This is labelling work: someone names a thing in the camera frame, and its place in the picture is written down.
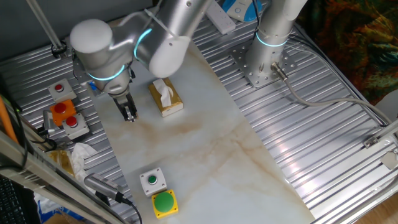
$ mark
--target green button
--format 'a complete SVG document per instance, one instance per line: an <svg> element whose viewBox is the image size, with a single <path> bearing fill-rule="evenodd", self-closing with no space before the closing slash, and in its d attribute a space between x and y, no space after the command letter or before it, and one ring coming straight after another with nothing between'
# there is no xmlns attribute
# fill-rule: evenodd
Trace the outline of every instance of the green button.
<svg viewBox="0 0 398 224"><path fill-rule="evenodd" d="M155 176L150 176L150 177L148 178L148 182L149 182L150 184L155 184L155 183L156 183L156 177L155 177Z"/></svg>
<svg viewBox="0 0 398 224"><path fill-rule="evenodd" d="M174 198L168 192L162 192L155 198L155 208L160 212L168 212L173 208Z"/></svg>

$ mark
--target colorful fabric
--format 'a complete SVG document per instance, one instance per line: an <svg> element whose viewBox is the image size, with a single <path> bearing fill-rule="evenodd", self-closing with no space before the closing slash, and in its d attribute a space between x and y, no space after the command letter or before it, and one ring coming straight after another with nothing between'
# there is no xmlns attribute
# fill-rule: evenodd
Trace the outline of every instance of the colorful fabric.
<svg viewBox="0 0 398 224"><path fill-rule="evenodd" d="M298 22L372 104L398 89L398 0L308 0Z"/></svg>

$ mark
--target tissue box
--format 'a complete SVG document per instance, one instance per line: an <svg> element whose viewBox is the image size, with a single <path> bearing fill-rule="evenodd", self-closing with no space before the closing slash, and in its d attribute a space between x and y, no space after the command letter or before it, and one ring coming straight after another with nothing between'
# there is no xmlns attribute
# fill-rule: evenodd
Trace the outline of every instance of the tissue box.
<svg viewBox="0 0 398 224"><path fill-rule="evenodd" d="M160 97L162 95L156 90L155 85L153 83L151 83L148 86L148 89L149 89L152 97L154 98L157 107L159 108L160 112L162 113L162 116L166 117L172 113L182 110L183 103L182 103L180 96L175 91L175 88L174 88L172 82L170 82L169 78L164 78L163 81L168 87L170 87L173 90L173 97L171 97L171 102L172 102L171 106L167 106L165 108L162 106L162 102L160 101Z"/></svg>

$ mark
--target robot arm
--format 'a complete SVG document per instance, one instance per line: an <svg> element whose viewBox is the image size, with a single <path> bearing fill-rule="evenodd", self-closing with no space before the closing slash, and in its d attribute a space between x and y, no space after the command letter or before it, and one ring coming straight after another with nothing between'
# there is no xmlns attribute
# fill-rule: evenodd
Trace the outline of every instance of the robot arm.
<svg viewBox="0 0 398 224"><path fill-rule="evenodd" d="M156 18L164 27L146 12L127 16L113 29L90 19L72 29L70 43L95 85L114 99L126 121L134 121L137 110L129 93L127 63L135 57L159 78L175 73L210 3L162 1Z"/></svg>
<svg viewBox="0 0 398 224"><path fill-rule="evenodd" d="M161 0L153 18L150 13L135 12L112 29L97 19L83 21L72 29L70 42L85 72L114 99L126 121L137 118L127 64L135 57L159 78L175 73L211 1ZM271 64L280 62L284 44L306 2L273 0L264 12L246 55L249 66L258 68L259 77L269 75Z"/></svg>

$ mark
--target blue led ring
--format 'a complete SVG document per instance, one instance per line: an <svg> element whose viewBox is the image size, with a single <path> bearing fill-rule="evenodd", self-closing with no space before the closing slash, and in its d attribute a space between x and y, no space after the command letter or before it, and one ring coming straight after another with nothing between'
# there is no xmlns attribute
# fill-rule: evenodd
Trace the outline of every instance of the blue led ring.
<svg viewBox="0 0 398 224"><path fill-rule="evenodd" d="M137 49L138 49L139 43L141 43L141 41L143 40L143 38L144 38L146 35L148 35L151 31L152 31L152 29L147 29L147 30L145 30L145 32L143 32L143 33L138 37L137 44L136 44L136 46L135 46L135 48L134 48L134 56L135 56L136 59L138 59L138 57L137 57Z"/></svg>
<svg viewBox="0 0 398 224"><path fill-rule="evenodd" d="M284 45L284 44L286 44L286 42L287 42L287 40L283 43L283 44L279 44L279 45L272 45L272 44L267 44L267 43L265 43L264 41L262 41L261 39L260 39L260 37L259 37L259 34L258 33L256 33L256 36L257 36L257 39L259 39L259 41L262 43L262 44L264 44L264 45L266 45L266 46L268 46L268 47L280 47L280 46L282 46L282 45Z"/></svg>
<svg viewBox="0 0 398 224"><path fill-rule="evenodd" d="M122 68L120 68L120 71L118 71L116 74L114 74L114 75L112 75L111 77L108 77L108 78L97 78L97 77L92 76L90 73L88 73L88 75L91 78L94 78L95 80L108 81L108 80L112 80L112 79L116 78L118 75L120 75L120 73L123 72L123 70L124 70L124 65L122 66Z"/></svg>

